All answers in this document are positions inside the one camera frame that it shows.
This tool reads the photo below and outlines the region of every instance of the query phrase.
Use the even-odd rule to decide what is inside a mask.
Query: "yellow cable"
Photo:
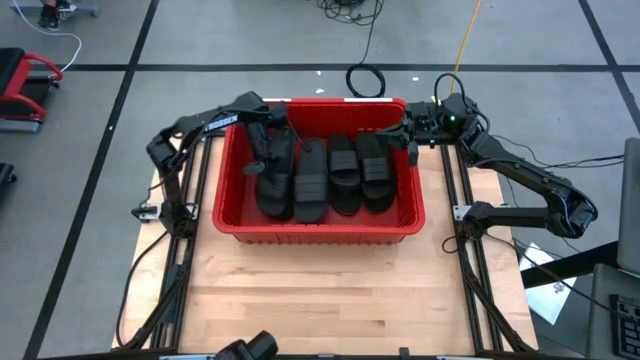
[[[467,25],[467,32],[464,34],[464,40],[462,41],[462,46],[460,46],[460,50],[458,51],[458,58],[456,59],[456,66],[453,68],[453,73],[457,74],[458,69],[460,68],[460,61],[462,60],[462,54],[464,53],[464,48],[467,47],[467,41],[469,40],[469,34],[471,34],[471,28],[473,28],[473,23],[476,21],[476,15],[478,15],[478,10],[480,9],[480,4],[482,0],[476,0],[476,8],[473,9],[473,15],[471,15],[471,20],[469,21],[469,25]],[[451,93],[456,89],[456,81],[451,80]]]

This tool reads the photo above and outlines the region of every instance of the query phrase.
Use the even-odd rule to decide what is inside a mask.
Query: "red plastic bin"
[[[398,99],[285,99],[289,120],[302,138],[326,139],[332,133],[347,134],[392,126],[404,114]],[[355,216],[345,216],[331,206],[318,224],[279,221],[256,206],[255,176],[242,168],[253,161],[244,127],[233,126],[225,135],[222,165],[213,210],[220,232],[249,244],[396,244],[420,231],[425,222],[422,189],[417,168],[408,166],[407,153],[393,150],[397,194],[383,214],[371,214],[364,205]]]

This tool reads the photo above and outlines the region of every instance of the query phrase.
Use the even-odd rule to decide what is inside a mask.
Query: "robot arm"
[[[485,202],[458,206],[454,211],[461,220],[463,232],[480,238],[496,225],[546,228],[553,234],[579,238],[598,211],[571,182],[533,165],[506,151],[489,135],[489,123],[477,104],[460,93],[451,94],[441,104],[410,103],[405,117],[397,125],[381,130],[377,135],[409,152],[409,165],[415,166],[418,145],[455,145],[467,166],[493,169],[528,189],[540,194],[546,208],[493,207]]]
[[[274,160],[266,129],[283,126],[287,122],[286,116],[286,105],[270,107],[256,93],[248,92],[229,105],[183,116],[151,140],[147,153],[158,170],[165,196],[158,219],[170,235],[184,238],[195,230],[193,210],[182,200],[179,173],[197,142],[227,126],[243,124],[256,160],[245,167],[245,173],[259,173]],[[178,149],[171,143],[171,138],[182,140]],[[143,208],[138,208],[132,213],[138,217],[142,211]]]

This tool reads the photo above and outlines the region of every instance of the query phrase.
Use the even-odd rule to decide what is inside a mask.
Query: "white paper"
[[[538,265],[553,261],[553,258],[549,254],[540,250],[538,245],[534,243],[529,245],[525,254]],[[533,267],[533,264],[523,256],[520,260],[520,271],[531,267]],[[564,281],[573,286],[576,282],[576,278],[564,279]],[[567,298],[570,293],[571,289],[567,288],[560,282],[537,286],[526,290],[529,308],[536,314],[540,315],[540,317],[547,320],[551,325],[554,325],[556,320],[558,320],[560,311],[562,311],[562,307],[564,306],[564,303],[567,302]]]

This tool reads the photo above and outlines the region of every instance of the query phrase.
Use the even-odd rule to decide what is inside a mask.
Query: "red chair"
[[[44,63],[55,75],[29,77],[31,60]],[[60,80],[62,72],[48,59],[20,48],[0,49],[0,118],[42,123],[49,88],[58,88]]]

